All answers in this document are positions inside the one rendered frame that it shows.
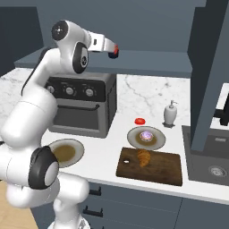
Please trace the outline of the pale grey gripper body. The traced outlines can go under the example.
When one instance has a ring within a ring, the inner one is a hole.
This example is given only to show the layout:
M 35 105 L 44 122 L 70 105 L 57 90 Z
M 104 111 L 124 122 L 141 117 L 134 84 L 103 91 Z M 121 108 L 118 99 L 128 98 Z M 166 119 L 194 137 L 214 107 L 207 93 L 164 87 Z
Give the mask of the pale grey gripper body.
M 115 43 L 109 38 L 103 37 L 102 50 L 108 53 L 113 53 L 115 51 Z

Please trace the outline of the open blue-grey cabinet door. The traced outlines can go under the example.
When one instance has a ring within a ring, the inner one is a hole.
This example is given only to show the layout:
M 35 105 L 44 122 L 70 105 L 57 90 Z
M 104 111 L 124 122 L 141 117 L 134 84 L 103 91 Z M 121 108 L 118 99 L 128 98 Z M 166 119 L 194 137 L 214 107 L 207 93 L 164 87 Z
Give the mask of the open blue-grey cabinet door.
M 229 0 L 207 0 L 194 13 L 191 60 L 191 148 L 201 151 L 229 76 Z

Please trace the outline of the golden brown croissant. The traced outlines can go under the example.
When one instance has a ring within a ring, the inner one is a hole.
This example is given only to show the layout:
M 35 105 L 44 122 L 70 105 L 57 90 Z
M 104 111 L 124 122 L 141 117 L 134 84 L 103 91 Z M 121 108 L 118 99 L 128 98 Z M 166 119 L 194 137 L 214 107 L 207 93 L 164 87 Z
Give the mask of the golden brown croissant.
M 140 166 L 144 167 L 150 162 L 150 152 L 145 149 L 139 149 L 137 153 L 137 158 L 139 159 Z

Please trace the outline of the dark wooden cutting board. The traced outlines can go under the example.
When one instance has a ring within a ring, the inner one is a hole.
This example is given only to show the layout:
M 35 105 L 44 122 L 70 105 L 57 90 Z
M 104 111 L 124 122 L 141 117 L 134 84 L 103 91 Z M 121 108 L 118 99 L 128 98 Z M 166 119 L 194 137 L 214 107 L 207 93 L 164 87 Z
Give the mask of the dark wooden cutting board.
M 138 149 L 122 148 L 116 175 L 122 178 L 182 186 L 180 156 L 159 151 L 148 151 L 150 152 L 150 162 L 141 167 L 137 158 Z

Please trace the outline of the blue-grey base cabinet door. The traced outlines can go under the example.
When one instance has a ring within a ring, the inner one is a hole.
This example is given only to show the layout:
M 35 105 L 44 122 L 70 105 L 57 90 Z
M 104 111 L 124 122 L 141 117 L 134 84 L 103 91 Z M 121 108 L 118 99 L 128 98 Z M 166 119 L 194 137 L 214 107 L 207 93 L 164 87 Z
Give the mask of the blue-grey base cabinet door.
M 229 229 L 229 206 L 183 199 L 174 229 Z

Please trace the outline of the dark grey toaster oven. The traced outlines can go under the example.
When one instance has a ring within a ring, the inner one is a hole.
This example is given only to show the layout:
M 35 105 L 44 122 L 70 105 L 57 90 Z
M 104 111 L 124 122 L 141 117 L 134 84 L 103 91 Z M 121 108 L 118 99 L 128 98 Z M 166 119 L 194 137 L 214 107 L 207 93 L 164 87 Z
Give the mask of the dark grey toaster oven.
M 51 132 L 107 136 L 117 110 L 115 74 L 56 75 L 48 79 L 46 88 L 58 106 Z

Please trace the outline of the white soap dispenser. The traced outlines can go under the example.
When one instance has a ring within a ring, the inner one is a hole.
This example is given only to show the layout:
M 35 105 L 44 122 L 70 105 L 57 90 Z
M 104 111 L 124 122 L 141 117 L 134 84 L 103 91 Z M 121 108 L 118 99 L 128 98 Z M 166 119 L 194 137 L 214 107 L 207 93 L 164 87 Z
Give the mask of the white soap dispenser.
M 174 127 L 174 120 L 177 116 L 177 107 L 175 106 L 176 102 L 172 100 L 164 110 L 164 122 L 163 125 L 169 128 Z

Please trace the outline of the purple frosted pastry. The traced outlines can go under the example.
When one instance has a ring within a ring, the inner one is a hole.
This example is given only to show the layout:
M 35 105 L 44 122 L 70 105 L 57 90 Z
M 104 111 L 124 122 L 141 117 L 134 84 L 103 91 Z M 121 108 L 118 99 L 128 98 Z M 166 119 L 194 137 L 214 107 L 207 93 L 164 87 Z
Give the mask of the purple frosted pastry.
M 140 134 L 140 138 L 144 141 L 152 141 L 154 138 L 154 135 L 150 131 L 143 131 Z

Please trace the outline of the grey plate with brown centre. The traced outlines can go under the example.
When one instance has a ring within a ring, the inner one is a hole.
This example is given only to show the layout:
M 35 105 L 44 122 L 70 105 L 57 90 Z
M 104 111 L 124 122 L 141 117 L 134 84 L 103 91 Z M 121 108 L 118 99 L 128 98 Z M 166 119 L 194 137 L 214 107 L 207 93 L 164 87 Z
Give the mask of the grey plate with brown centre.
M 57 158 L 60 168 L 76 164 L 84 155 L 83 144 L 74 139 L 56 140 L 49 147 Z
M 140 138 L 143 131 L 150 131 L 154 138 L 152 141 L 144 141 Z M 157 150 L 165 145 L 165 135 L 157 128 L 150 126 L 139 126 L 132 128 L 127 134 L 127 140 L 135 148 L 144 148 L 147 150 Z

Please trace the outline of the black tap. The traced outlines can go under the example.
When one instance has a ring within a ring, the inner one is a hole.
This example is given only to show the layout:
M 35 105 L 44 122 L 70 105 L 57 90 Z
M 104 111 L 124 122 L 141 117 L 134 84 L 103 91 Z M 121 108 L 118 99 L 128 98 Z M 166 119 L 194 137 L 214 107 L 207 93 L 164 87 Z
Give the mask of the black tap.
M 224 108 L 216 109 L 214 117 L 218 118 L 220 124 L 223 126 L 227 126 L 229 124 L 229 93 L 227 95 Z

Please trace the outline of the blue-grey drawer front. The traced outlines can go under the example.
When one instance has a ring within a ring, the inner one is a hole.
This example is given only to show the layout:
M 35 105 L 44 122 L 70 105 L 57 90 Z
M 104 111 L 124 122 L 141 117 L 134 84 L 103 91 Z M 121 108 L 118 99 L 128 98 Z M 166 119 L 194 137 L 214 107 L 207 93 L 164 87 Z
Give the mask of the blue-grey drawer front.
M 103 208 L 103 217 L 83 214 L 86 206 L 94 211 Z M 89 198 L 80 210 L 92 229 L 174 229 L 177 218 L 175 213 Z
M 182 204 L 182 198 L 171 195 L 138 191 L 94 182 L 89 184 L 90 190 L 97 190 L 98 187 L 101 187 L 101 196 L 89 195 L 89 199 L 123 203 L 142 208 L 152 208 L 175 214 L 178 213 Z

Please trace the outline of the dark grey sink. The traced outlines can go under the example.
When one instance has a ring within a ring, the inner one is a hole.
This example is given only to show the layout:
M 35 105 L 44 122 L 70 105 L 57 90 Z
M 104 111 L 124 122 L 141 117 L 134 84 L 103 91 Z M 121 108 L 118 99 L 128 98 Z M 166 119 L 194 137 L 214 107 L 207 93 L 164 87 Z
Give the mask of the dark grey sink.
M 229 131 L 210 129 L 202 151 L 191 149 L 191 127 L 182 127 L 189 179 L 229 186 Z

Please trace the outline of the blue-grey wall cabinet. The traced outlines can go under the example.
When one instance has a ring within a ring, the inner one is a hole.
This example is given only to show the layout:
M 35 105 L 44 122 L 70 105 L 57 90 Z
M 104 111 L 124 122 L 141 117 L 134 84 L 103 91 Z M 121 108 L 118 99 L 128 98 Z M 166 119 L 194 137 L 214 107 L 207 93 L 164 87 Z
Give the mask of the blue-grey wall cabinet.
M 188 78 L 188 45 L 194 12 L 207 0 L 5 0 L 9 6 L 34 6 L 44 45 L 61 19 L 106 35 L 120 48 L 119 57 L 89 55 L 89 72 L 114 72 Z

